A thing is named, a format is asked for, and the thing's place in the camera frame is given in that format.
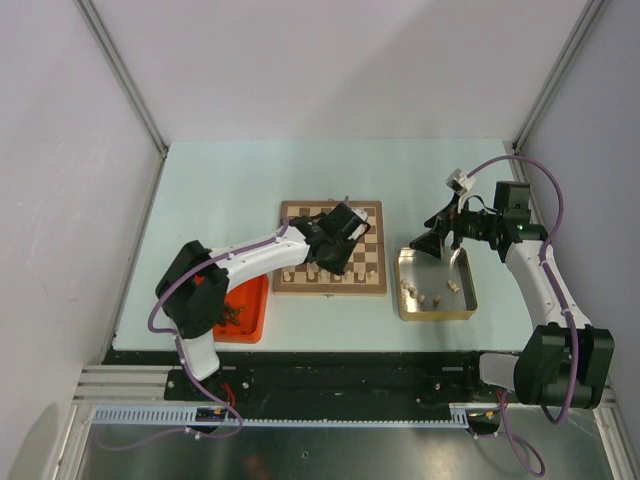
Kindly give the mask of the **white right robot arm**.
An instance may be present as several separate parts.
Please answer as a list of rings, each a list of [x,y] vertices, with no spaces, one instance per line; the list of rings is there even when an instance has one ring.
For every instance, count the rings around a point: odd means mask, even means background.
[[[529,185],[500,181],[493,205],[473,211],[473,183],[461,175],[448,179],[452,199],[425,221],[426,233],[410,246],[441,259],[465,239],[487,243],[515,278],[533,332],[518,354],[481,354],[479,366],[461,376],[463,393],[484,401],[501,387],[520,403],[543,409],[597,407],[614,353],[612,334],[594,327],[575,304],[546,229],[531,221]]]

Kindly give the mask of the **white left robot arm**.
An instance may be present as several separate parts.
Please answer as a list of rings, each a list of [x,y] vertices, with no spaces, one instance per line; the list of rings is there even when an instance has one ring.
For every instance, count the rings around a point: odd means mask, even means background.
[[[188,242],[156,286],[147,327],[173,337],[187,389],[210,399],[221,387],[213,328],[222,319],[227,294],[285,267],[315,264],[342,275],[370,228],[364,210],[340,202],[327,213],[285,218],[274,233],[217,253],[199,241]]]

